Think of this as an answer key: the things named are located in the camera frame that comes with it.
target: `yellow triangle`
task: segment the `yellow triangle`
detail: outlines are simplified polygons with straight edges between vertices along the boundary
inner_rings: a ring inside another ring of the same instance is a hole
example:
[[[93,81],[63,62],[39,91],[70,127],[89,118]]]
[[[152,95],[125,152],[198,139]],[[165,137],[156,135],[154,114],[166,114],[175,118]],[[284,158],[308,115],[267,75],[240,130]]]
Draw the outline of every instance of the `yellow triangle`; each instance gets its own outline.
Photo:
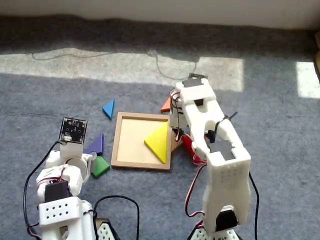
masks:
[[[167,161],[167,134],[168,122],[163,124],[144,140],[144,143],[164,164]]]

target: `circuit board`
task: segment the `circuit board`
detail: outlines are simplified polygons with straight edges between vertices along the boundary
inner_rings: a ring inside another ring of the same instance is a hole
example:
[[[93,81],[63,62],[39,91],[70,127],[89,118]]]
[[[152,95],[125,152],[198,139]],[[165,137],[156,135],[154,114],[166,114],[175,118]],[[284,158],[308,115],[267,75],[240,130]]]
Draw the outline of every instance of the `circuit board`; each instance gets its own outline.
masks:
[[[87,131],[86,120],[64,117],[60,129],[59,140],[76,144],[84,144]]]

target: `white wall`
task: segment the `white wall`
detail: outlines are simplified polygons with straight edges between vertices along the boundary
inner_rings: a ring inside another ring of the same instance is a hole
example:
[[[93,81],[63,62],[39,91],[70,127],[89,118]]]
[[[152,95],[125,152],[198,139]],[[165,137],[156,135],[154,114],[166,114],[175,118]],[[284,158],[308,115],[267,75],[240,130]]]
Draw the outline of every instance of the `white wall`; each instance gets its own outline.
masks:
[[[320,0],[0,0],[0,15],[319,29]]]

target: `purple triangle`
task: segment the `purple triangle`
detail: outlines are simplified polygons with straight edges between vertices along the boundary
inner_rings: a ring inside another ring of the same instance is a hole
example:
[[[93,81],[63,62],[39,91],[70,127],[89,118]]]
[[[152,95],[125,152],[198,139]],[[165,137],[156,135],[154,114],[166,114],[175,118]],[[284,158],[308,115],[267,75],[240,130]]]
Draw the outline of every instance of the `purple triangle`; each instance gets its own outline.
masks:
[[[90,154],[96,152],[96,154],[104,153],[104,134],[101,133],[84,151],[84,154]]]

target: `green square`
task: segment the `green square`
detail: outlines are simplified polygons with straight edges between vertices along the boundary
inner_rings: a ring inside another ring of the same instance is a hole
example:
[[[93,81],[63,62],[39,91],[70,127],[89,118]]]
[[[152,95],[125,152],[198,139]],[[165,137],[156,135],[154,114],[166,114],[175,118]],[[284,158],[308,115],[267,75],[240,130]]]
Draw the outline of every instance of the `green square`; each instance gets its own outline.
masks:
[[[99,178],[102,174],[110,169],[109,164],[104,160],[102,156],[97,156],[95,159],[94,169],[92,174],[95,178]]]

